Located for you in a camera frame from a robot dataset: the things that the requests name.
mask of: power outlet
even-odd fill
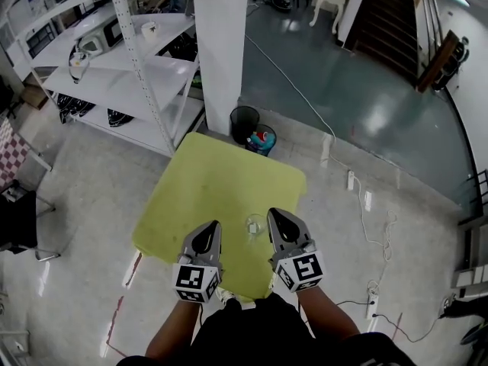
[[[348,190],[354,190],[354,172],[348,171]]]
[[[17,347],[17,350],[20,351],[20,352],[24,352],[24,346],[19,343],[19,342],[15,342],[15,347]]]
[[[368,308],[366,309],[366,320],[371,320],[378,308],[379,296],[376,294],[370,294],[368,297]]]

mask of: yellow table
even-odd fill
[[[190,133],[152,193],[133,233],[144,255],[173,263],[183,239],[211,220],[222,225],[223,282],[248,298],[264,297],[272,271],[268,231],[249,241],[246,218],[270,207],[294,212],[307,188],[302,171],[264,156]]]

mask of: concrete floor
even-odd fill
[[[307,176],[308,192],[297,214],[324,254],[322,289],[335,301],[367,300],[367,283],[384,268],[381,248],[367,244],[361,228],[357,188],[346,191],[346,170],[328,157],[331,137],[312,127],[262,112],[280,137],[271,157]],[[45,175],[26,163],[23,178],[58,210],[38,221],[40,246],[61,258],[39,263],[25,252],[0,254],[5,313],[2,325],[30,331],[30,366],[113,365],[125,355],[143,354],[176,302],[171,266],[143,257],[131,233],[169,159],[83,124],[61,125],[54,106],[32,113],[22,133],[42,149],[54,169]],[[381,240],[387,211],[393,260],[380,284],[378,313],[397,321],[417,339],[437,318],[450,294],[451,274],[460,261],[456,228],[459,208],[406,172],[338,140],[334,156],[355,171],[363,191],[372,193],[364,222],[371,239]],[[296,304],[296,297],[285,297]],[[364,307],[345,304],[359,329],[369,322]],[[204,319],[220,308],[216,298]],[[475,319],[440,320],[423,341],[411,344],[401,333],[395,343],[419,365],[463,364],[469,347],[459,346]],[[393,335],[380,319],[376,330]]]
[[[294,6],[287,14],[268,5],[257,11],[249,6],[247,35],[283,69],[338,138],[392,162],[470,213],[475,190],[466,179],[473,170],[451,106],[440,94],[419,94],[387,67],[336,46],[332,14],[321,11],[310,27],[313,8],[300,2],[299,9]],[[248,40],[241,100],[329,133]]]

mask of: black trash bin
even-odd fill
[[[230,113],[231,134],[238,144],[245,145],[259,123],[259,112],[247,106],[238,106]]]
[[[267,149],[259,149],[256,145],[253,143],[247,142],[246,143],[246,149],[250,150],[251,152],[258,153],[259,155],[263,155],[265,157],[268,157],[269,153],[271,150],[275,147],[276,141],[278,140],[278,137],[276,136],[276,133],[273,129],[271,129],[268,125],[258,125],[255,130],[256,133],[271,133],[274,134],[274,143],[271,148]]]

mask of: electrical cable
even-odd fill
[[[258,5],[258,3],[253,3],[253,4],[250,4],[248,5],[248,7],[250,7],[251,5],[254,5],[255,7],[257,8],[254,8],[251,12],[249,12],[247,15],[246,15],[246,18],[248,18],[249,16],[251,16],[252,14],[254,14],[257,10],[260,9],[261,5]]]
[[[201,322],[201,315],[204,314],[204,306],[202,304],[200,304],[200,313],[199,313],[199,317],[198,317],[198,321],[200,322],[200,328],[202,326],[202,322]]]
[[[271,59],[271,57],[268,56],[268,54],[266,54],[265,51],[261,47],[259,47],[259,45],[254,40],[252,40],[247,34],[245,34],[245,36],[249,40],[249,42],[251,42],[261,52],[261,54],[263,56],[265,56],[271,64],[273,64],[273,66],[283,75],[283,77],[285,77],[286,80],[288,80],[288,82],[291,84],[291,86],[294,88],[294,90],[302,97],[303,100],[305,100],[305,102],[308,104],[308,106],[310,107],[310,109],[322,121],[322,123],[329,129],[330,133],[334,137],[334,140],[332,141],[332,144],[330,145],[330,148],[329,148],[329,157],[327,157],[326,159],[321,159],[320,162],[324,162],[327,159],[331,159],[331,160],[337,162],[338,164],[340,164],[342,167],[344,167],[346,169],[350,169],[350,167],[348,167],[343,162],[340,162],[338,159],[336,159],[332,155],[332,148],[334,147],[334,145],[337,142],[337,136],[336,136],[336,133],[334,132],[334,130],[329,126],[329,124],[327,122],[324,121],[324,119],[319,114],[319,112],[315,109],[314,106],[312,106],[312,104],[310,103],[310,101],[297,88],[297,86],[291,81],[291,79],[286,75],[286,73],[283,72],[283,69],[281,69],[275,63],[275,61],[273,61]],[[387,224],[387,228],[385,229],[384,242],[383,243],[378,242],[378,241],[375,241],[375,240],[369,240],[369,238],[368,238],[368,232],[366,231],[366,226],[364,224],[364,208],[363,208],[363,204],[362,204],[362,201],[361,201],[361,182],[359,181],[359,179],[357,177],[355,177],[355,180],[358,181],[358,184],[359,184],[358,200],[359,200],[359,206],[361,207],[361,224],[362,224],[363,230],[364,230],[364,237],[366,238],[366,241],[367,242],[370,242],[370,243],[379,245],[383,249],[383,257],[384,257],[385,262],[389,262],[392,259],[392,257],[393,257],[393,249],[391,247],[391,227],[392,227],[392,225],[394,225],[397,222],[397,214],[394,211],[392,211],[392,210],[389,210],[388,211],[388,216],[390,216],[390,213],[393,213],[394,220],[393,221],[389,221],[388,224]],[[376,294],[377,295],[379,293],[380,282],[381,282],[381,279],[383,278],[383,273],[382,273],[382,275],[380,277],[380,280],[378,282],[376,282],[376,281],[369,281],[368,282],[368,293],[369,294]]]
[[[257,11],[257,10],[258,10],[258,8],[255,9],[255,10],[253,10],[253,11],[251,11],[247,16],[249,16],[250,14],[252,14],[254,11]],[[273,64],[273,66],[283,75],[283,77],[285,77],[286,80],[288,80],[288,82],[291,84],[291,86],[294,88],[294,90],[302,97],[303,100],[305,100],[305,102],[308,104],[308,106],[310,107],[310,109],[322,121],[322,123],[329,129],[330,133],[334,137],[334,140],[332,141],[332,144],[330,145],[330,148],[329,148],[329,157],[326,158],[326,159],[321,159],[320,162],[322,163],[322,162],[326,161],[327,159],[331,159],[331,160],[337,162],[338,164],[340,164],[342,167],[344,167],[344,168],[346,168],[346,169],[349,170],[350,168],[346,164],[344,164],[343,162],[340,162],[338,159],[336,159],[336,158],[334,158],[334,156],[332,156],[332,148],[334,147],[334,145],[337,142],[337,137],[336,137],[336,134],[334,133],[334,130],[327,124],[327,122],[324,121],[324,119],[319,114],[319,112],[315,109],[315,107],[312,106],[312,104],[305,97],[305,95],[290,80],[290,78],[286,75],[286,73],[284,73],[283,70],[278,65],[276,65],[276,63],[271,59],[271,57],[268,56],[263,51],[263,49],[261,49],[261,47],[259,47],[259,45],[254,40],[252,40],[247,34],[245,34],[245,36],[249,40],[249,42],[251,42],[262,53],[262,55],[265,56],[271,64]],[[384,240],[383,240],[382,243],[381,242],[378,242],[376,240],[369,239],[368,238],[368,232],[367,232],[366,226],[364,224],[364,208],[363,208],[363,203],[361,201],[361,189],[362,189],[362,186],[361,186],[361,182],[359,181],[359,179],[357,177],[354,177],[354,179],[358,182],[358,186],[359,186],[359,189],[358,189],[358,200],[359,200],[359,206],[361,208],[361,225],[363,227],[364,237],[365,237],[365,239],[366,239],[367,242],[372,243],[372,244],[377,244],[377,245],[379,245],[383,249],[384,266],[383,266],[383,270],[381,272],[380,278],[379,278],[378,281],[371,280],[371,281],[368,282],[368,294],[370,296],[371,295],[378,296],[379,293],[380,293],[380,283],[381,283],[381,280],[384,277],[384,272],[386,270],[387,264],[393,258],[393,247],[391,245],[391,230],[392,230],[393,225],[395,223],[397,223],[398,216],[397,216],[397,214],[393,210],[388,210],[387,211],[388,223],[387,223],[387,226],[386,226],[386,228],[384,230]],[[372,303],[357,303],[355,301],[349,301],[348,300],[348,301],[342,301],[341,303],[337,303],[336,305],[341,305],[343,303],[356,303],[356,304],[359,304],[359,305],[361,305],[361,304],[364,304],[364,305],[372,304]],[[384,317],[389,323],[391,323],[395,327],[397,327],[398,330],[401,331],[405,335],[405,337],[410,342],[412,342],[412,343],[416,343],[416,342],[419,342],[420,340],[423,340],[434,329],[434,325],[437,322],[437,320],[434,321],[434,324],[432,324],[431,329],[422,338],[413,341],[413,340],[411,340],[409,338],[409,336],[400,327],[398,327],[396,324],[392,323],[385,315],[382,315],[382,314],[379,314],[379,313],[375,313],[373,316],[382,316],[382,317]]]
[[[432,330],[434,329],[434,326],[435,324],[438,322],[438,318],[435,319],[434,323],[432,324],[432,326],[430,327],[430,330],[427,331],[427,333],[422,336],[420,339],[417,339],[417,340],[412,340],[407,334],[405,331],[403,331],[403,329],[401,329],[397,324],[393,323],[390,319],[388,319],[388,317],[386,317],[385,315],[381,314],[381,313],[374,313],[373,314],[373,317],[378,317],[378,316],[381,316],[383,317],[384,319],[386,319],[387,322],[389,322],[392,326],[395,326],[396,329],[398,329],[402,334],[405,335],[406,339],[411,342],[411,343],[417,343],[417,342],[420,342],[421,340],[425,339],[427,337],[427,335],[432,332]]]
[[[343,303],[355,303],[356,305],[374,305],[374,301],[371,301],[371,302],[356,302],[356,301],[349,301],[349,300],[339,302],[336,305],[339,306],[339,305],[342,305]]]

